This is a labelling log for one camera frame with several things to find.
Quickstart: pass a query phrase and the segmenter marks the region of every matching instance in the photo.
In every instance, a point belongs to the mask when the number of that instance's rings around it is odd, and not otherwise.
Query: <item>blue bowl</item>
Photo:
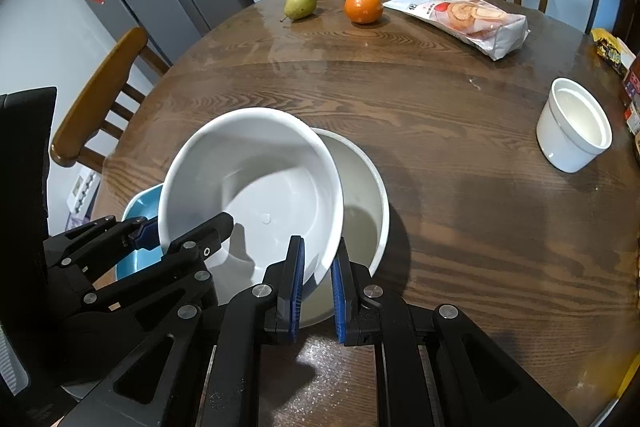
[[[122,220],[130,217],[146,217],[151,219],[158,215],[158,204],[160,202],[160,192],[162,184],[143,190],[137,196],[134,196],[124,211]],[[147,266],[160,261],[162,257],[162,248],[158,245],[153,250],[134,250],[127,255],[122,261],[116,264],[116,280],[122,279],[127,275],[131,275],[138,270],[142,270]]]

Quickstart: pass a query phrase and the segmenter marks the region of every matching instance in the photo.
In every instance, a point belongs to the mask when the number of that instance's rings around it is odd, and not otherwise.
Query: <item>power strip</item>
[[[74,187],[66,198],[69,212],[75,216],[84,217],[94,199],[98,185],[100,185],[100,174],[92,171],[89,167],[82,166]]]

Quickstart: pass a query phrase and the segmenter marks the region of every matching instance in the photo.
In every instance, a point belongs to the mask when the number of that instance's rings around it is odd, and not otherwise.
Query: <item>white cup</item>
[[[551,165],[575,172],[611,145],[611,126],[598,101],[580,84],[556,78],[536,128]]]

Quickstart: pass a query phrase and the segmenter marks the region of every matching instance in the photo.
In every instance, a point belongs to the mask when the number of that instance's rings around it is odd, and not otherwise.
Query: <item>snack package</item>
[[[636,56],[631,52],[626,44],[619,38],[614,37],[602,28],[591,30],[591,37],[596,43],[596,53],[611,66],[617,74],[626,75],[629,65]]]
[[[493,60],[520,48],[529,34],[524,15],[483,0],[391,0],[384,6],[433,24]]]

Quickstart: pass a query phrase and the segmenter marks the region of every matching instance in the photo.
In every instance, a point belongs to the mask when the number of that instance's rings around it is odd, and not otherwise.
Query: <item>yellow package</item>
[[[602,28],[591,30],[591,37],[596,43],[596,52],[603,60],[611,66],[620,77],[626,75],[625,65],[622,63],[620,55],[624,52],[620,41]]]

